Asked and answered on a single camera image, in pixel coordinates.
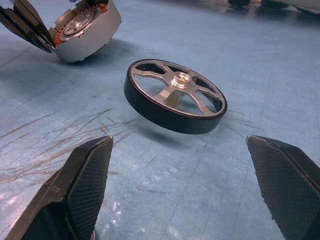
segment metal spinner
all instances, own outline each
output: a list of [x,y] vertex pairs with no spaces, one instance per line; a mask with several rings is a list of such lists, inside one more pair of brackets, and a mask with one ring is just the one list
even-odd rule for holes
[[27,0],[11,2],[13,9],[0,6],[0,22],[14,34],[47,53],[54,52],[68,63],[82,61],[105,47],[122,22],[112,0],[82,0],[47,30]]
[[[159,80],[164,89],[152,95],[141,86],[138,77]],[[143,59],[131,64],[124,94],[130,105],[146,119],[184,134],[212,131],[227,111],[226,98],[213,83],[189,68],[164,60]],[[180,108],[184,96],[191,100],[197,112]],[[211,106],[207,106],[203,97]]]

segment scratched floor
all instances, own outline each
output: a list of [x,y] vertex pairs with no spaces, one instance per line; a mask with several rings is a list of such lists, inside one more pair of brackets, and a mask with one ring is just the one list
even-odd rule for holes
[[[3,7],[9,1],[0,0]],[[73,4],[31,0],[50,27]],[[64,64],[0,25],[0,239],[74,147],[114,136],[101,240],[283,240],[246,136],[302,148],[320,165],[320,19],[225,1],[115,0],[122,24],[98,55]],[[127,103],[127,67],[164,59],[208,77],[228,112],[174,133]]]

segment wheel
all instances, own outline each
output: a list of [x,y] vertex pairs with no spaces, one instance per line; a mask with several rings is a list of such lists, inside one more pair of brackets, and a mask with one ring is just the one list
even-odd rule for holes
[[[142,86],[142,81],[159,83],[161,87],[151,94]],[[208,133],[217,127],[227,111],[227,100],[213,83],[169,61],[143,59],[132,63],[123,90],[139,114],[178,133]]]
[[282,2],[276,2],[271,0],[261,0],[261,6],[270,9],[284,9],[287,8],[289,5]]
[[250,0],[228,0],[228,3],[235,7],[245,7],[250,4]]

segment blue floor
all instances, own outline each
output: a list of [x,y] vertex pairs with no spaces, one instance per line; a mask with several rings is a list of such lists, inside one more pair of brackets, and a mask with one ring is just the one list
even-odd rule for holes
[[[0,0],[3,7],[7,0]],[[47,27],[73,4],[31,0]],[[249,134],[320,165],[320,19],[224,0],[115,0],[122,24],[98,55],[65,64],[0,25],[0,239],[73,148],[114,136],[101,240],[283,240],[258,186]],[[203,135],[158,127],[123,94],[155,58],[215,83],[228,101]]]

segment diamond plate texture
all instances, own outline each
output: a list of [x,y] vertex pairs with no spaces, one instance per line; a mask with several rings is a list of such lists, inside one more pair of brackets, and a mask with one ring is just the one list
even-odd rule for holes
[[79,240],[89,240],[95,228],[106,188],[111,147],[102,144],[94,149],[71,189],[67,206]]
[[[285,239],[318,240],[314,236],[319,234],[319,191],[283,148],[269,142],[272,139],[265,139],[251,136],[247,145],[261,195],[272,217]],[[287,152],[299,150],[282,144],[286,145]],[[305,154],[305,158],[299,157],[300,160],[311,161]]]

